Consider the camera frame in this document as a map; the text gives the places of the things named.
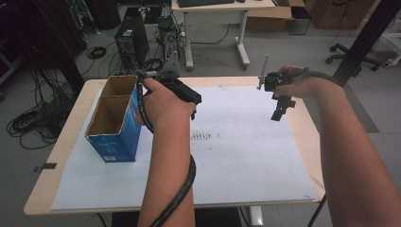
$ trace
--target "wooden table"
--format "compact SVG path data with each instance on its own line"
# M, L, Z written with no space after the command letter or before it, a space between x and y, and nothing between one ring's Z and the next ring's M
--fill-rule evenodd
M226 77L226 78L182 78L185 84L196 86L255 86L257 77ZM112 212L115 210L51 210L51 204L61 181L61 174L71 151L76 144L84 120L94 103L96 93L103 88L106 79L93 79L85 83L78 100L68 117L61 135L54 146L47 162L57 163L55 169L44 169L32 193L26 202L27 215L49 215L65 213L95 213ZM320 201L324 194L323 176L321 168L319 134L301 99L296 99L296 108L288 109L287 118L292 129L295 142L304 161L310 183L315 193L315 202Z
M251 64L245 50L243 39L245 25L247 23L248 10L252 9L271 9L274 4L271 0L247 0L244 3L234 1L231 4L220 4L202 7L180 8L177 0L172 1L172 9L175 12L183 12L184 32L185 32L185 59L186 68L192 70L194 62L192 59L190 25L198 20L202 25L209 24L240 24L239 35L235 37L235 43L241 56L244 69Z

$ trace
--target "cardboard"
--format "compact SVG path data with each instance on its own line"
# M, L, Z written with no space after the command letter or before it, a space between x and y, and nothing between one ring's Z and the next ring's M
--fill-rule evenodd
M136 77L109 77L85 138L106 163L134 162L141 126L135 122L138 106Z
M312 23L319 29L357 29L375 0L322 0L311 10Z
M286 21L292 18L291 7L304 7L302 0L279 1L279 6L270 9L249 10L247 30L281 31L286 28Z

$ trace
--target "forearm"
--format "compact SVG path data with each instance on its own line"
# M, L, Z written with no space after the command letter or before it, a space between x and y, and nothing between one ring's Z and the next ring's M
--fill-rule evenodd
M141 213L154 217L141 217L140 223L149 226L177 195L188 175L190 160L189 118L179 115L162 121L154 128L152 155L147 190ZM194 214L192 189L165 225L191 226Z
M392 221L401 214L399 193L345 93L331 86L317 97L321 117L323 178L334 225Z

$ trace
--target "hand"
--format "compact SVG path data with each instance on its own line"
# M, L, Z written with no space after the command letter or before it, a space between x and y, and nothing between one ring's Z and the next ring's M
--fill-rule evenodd
M295 73L298 68L290 65L281 67L279 73ZM337 84L321 78L314 77L295 77L289 85L277 86L275 89L276 96L295 96L295 97L322 97L332 94L332 92L342 91Z
M195 103L180 100L159 81L147 78L144 79L143 84L152 91L150 95L144 96L144 105L153 128L156 128L160 122L170 121L174 117L188 119L195 111ZM144 124L140 114L135 117L135 121Z

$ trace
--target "white paper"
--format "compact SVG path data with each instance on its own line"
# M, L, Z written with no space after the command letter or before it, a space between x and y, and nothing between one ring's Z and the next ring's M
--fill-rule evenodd
M276 101L255 87L196 88L191 122L197 164L196 205L311 201L314 193L285 116L271 121ZM136 162L105 164L83 134L62 173L52 209L138 208L145 192L152 134L143 128Z

